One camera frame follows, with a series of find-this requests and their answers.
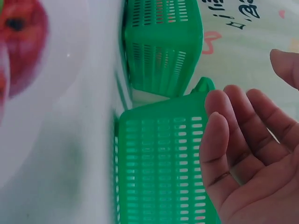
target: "pink heart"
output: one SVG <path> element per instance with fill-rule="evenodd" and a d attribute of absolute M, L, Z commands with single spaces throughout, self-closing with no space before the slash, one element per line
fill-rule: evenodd
<path fill-rule="evenodd" d="M 285 10 L 280 10 L 279 15 L 280 15 L 281 18 L 284 19 L 285 18 Z"/>
<path fill-rule="evenodd" d="M 209 48 L 208 48 L 208 50 L 203 50 L 202 54 L 211 55 L 214 53 L 214 46 L 213 46 L 212 42 L 222 38 L 222 36 L 217 31 L 207 31 L 207 32 L 205 32 L 204 38 L 205 38 L 205 43 L 207 44 L 207 46 Z"/>

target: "plastic basket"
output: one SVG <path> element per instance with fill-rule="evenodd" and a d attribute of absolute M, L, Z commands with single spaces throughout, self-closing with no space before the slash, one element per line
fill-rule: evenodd
<path fill-rule="evenodd" d="M 115 153 L 117 223 L 215 224 L 201 179 L 199 145 L 204 101 L 213 83 L 188 96 L 122 114 Z"/>
<path fill-rule="evenodd" d="M 124 39 L 133 88 L 182 96 L 199 60 L 203 27 L 196 0 L 128 0 Z"/>

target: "palm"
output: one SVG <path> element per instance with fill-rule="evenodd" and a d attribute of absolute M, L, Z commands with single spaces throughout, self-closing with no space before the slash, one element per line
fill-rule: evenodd
<path fill-rule="evenodd" d="M 294 80 L 288 77 L 293 68 L 273 67 L 287 82 Z M 260 91 L 245 94 L 237 86 L 211 92 L 206 110 L 209 122 L 200 163 L 204 185 L 222 222 L 297 223 L 299 124 Z"/>

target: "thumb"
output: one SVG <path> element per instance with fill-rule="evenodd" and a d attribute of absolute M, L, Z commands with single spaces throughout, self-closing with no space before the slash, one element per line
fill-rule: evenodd
<path fill-rule="evenodd" d="M 275 73 L 290 86 L 299 90 L 299 54 L 273 49 L 270 60 Z"/>

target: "finger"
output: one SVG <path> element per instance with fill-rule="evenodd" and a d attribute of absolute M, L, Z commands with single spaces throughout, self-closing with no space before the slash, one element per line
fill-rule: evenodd
<path fill-rule="evenodd" d="M 299 54 L 273 49 L 270 60 L 275 73 L 290 86 L 299 89 Z"/>
<path fill-rule="evenodd" d="M 273 138 L 240 87 L 230 85 L 224 92 L 230 99 L 239 127 L 253 155 L 265 165 L 270 165 L 290 153 Z"/>
<path fill-rule="evenodd" d="M 208 114 L 218 112 L 227 120 L 229 141 L 226 155 L 230 172 L 240 183 L 247 183 L 264 168 L 264 164 L 251 153 L 226 93 L 219 90 L 210 92 L 206 98 L 206 111 Z"/>
<path fill-rule="evenodd" d="M 247 92 L 253 108 L 264 124 L 291 151 L 299 144 L 299 124 L 290 118 L 261 91 Z"/>
<path fill-rule="evenodd" d="M 204 186 L 218 212 L 228 196 L 240 186 L 229 173 L 226 159 L 228 139 L 226 119 L 214 112 L 206 125 L 199 159 Z"/>

